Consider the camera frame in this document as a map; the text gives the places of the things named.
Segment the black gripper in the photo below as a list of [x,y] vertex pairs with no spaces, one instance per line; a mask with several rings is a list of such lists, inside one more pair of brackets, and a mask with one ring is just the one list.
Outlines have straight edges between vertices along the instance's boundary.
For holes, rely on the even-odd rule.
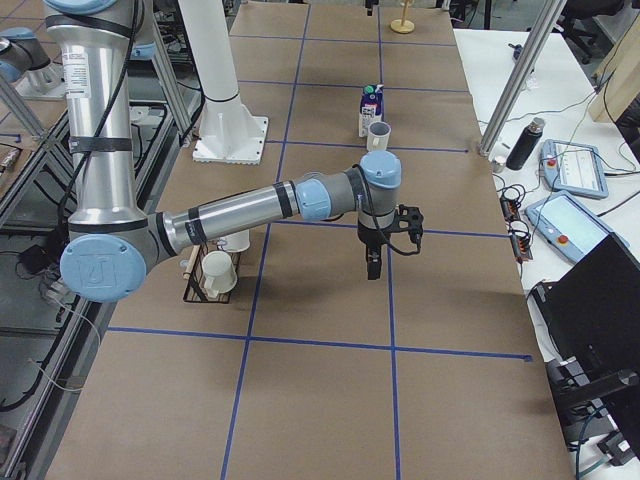
[[367,279],[377,280],[381,276],[382,269],[381,249],[390,239],[391,233],[387,228],[379,232],[375,227],[369,228],[359,223],[357,225],[357,235],[365,245]]

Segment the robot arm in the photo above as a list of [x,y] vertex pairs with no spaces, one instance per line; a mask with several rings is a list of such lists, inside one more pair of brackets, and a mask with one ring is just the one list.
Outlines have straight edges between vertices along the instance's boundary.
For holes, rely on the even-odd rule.
[[[127,45],[129,56],[125,57],[124,64],[117,75],[114,90],[107,97],[106,106],[109,108],[113,106],[120,93],[124,82],[123,77],[128,66],[127,62],[134,59],[144,60],[149,58],[146,53],[137,54],[134,52],[136,48],[142,50],[143,45],[134,45],[131,34],[134,31],[134,36],[136,36],[140,29],[145,29],[143,26],[145,22],[144,15],[148,8],[143,6],[142,1],[131,1],[131,4],[132,12],[136,14],[136,20],[129,16],[124,23],[125,35],[129,37]],[[31,30],[28,28],[13,28],[1,32],[1,76],[7,82],[14,83],[25,73],[42,74],[44,85],[35,86],[35,89],[44,93],[53,89],[54,85],[62,80],[61,74],[49,74],[49,67],[53,67],[53,62],[40,46],[39,41]]]

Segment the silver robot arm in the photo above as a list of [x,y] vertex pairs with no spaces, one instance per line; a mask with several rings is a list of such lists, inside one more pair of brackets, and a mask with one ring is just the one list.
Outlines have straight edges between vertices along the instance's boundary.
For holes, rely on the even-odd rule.
[[76,295],[112,303],[138,290],[158,264],[190,246],[300,216],[325,221],[358,215],[367,274],[380,275],[380,249],[398,231],[401,163],[367,153],[336,174],[308,174],[171,213],[140,195],[133,153],[128,70],[158,52],[148,1],[48,1],[49,35],[62,53],[74,161],[73,213],[61,211],[68,240],[62,281]]

